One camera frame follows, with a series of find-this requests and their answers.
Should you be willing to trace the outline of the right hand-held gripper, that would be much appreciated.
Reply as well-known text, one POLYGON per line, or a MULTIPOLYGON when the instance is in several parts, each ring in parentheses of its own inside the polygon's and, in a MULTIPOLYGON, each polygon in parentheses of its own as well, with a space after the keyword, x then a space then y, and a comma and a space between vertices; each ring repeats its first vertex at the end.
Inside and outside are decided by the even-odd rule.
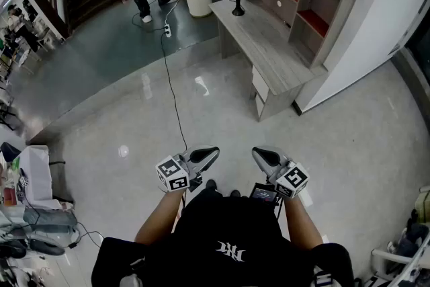
POLYGON ((287 198, 297 196, 308 183, 308 172, 300 164, 289 160, 278 172, 278 165, 286 162, 285 154, 277 147, 257 146, 252 148, 252 156, 266 175, 271 175, 269 182, 275 191, 287 198))

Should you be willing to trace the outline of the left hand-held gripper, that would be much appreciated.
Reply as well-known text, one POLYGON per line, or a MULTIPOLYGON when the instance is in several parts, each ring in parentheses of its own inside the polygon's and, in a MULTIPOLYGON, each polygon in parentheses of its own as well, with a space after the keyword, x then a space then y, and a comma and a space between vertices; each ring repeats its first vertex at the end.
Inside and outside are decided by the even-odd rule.
POLYGON ((206 171, 219 156, 219 148, 196 145, 182 155, 168 156, 155 165, 160 182, 167 192, 188 189, 194 191, 202 184, 201 173, 206 171))

